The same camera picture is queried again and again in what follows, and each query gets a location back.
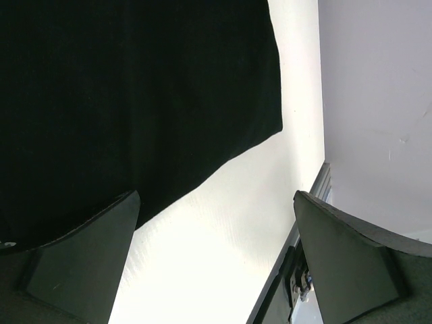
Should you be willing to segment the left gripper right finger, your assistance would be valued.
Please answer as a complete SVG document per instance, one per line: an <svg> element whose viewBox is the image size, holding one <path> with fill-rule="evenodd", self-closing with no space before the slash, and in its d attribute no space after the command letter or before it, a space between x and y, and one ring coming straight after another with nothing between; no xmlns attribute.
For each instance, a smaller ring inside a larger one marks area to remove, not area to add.
<svg viewBox="0 0 432 324"><path fill-rule="evenodd" d="M296 224L324 323L430 323L431 245L349 215L308 192Z"/></svg>

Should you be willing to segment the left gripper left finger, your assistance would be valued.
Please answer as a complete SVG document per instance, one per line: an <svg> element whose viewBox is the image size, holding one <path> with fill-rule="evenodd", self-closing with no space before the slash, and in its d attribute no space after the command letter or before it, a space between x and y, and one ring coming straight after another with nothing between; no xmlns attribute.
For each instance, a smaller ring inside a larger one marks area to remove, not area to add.
<svg viewBox="0 0 432 324"><path fill-rule="evenodd" d="M1 243L1 322L108 323L139 210L126 192L50 243Z"/></svg>

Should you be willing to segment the black daisy print t-shirt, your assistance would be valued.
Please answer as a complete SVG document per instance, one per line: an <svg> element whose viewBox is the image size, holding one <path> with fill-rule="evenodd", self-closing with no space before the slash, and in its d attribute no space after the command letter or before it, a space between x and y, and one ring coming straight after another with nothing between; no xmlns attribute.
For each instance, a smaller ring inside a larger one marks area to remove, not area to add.
<svg viewBox="0 0 432 324"><path fill-rule="evenodd" d="M1 247L137 226L283 128L266 1L2 1Z"/></svg>

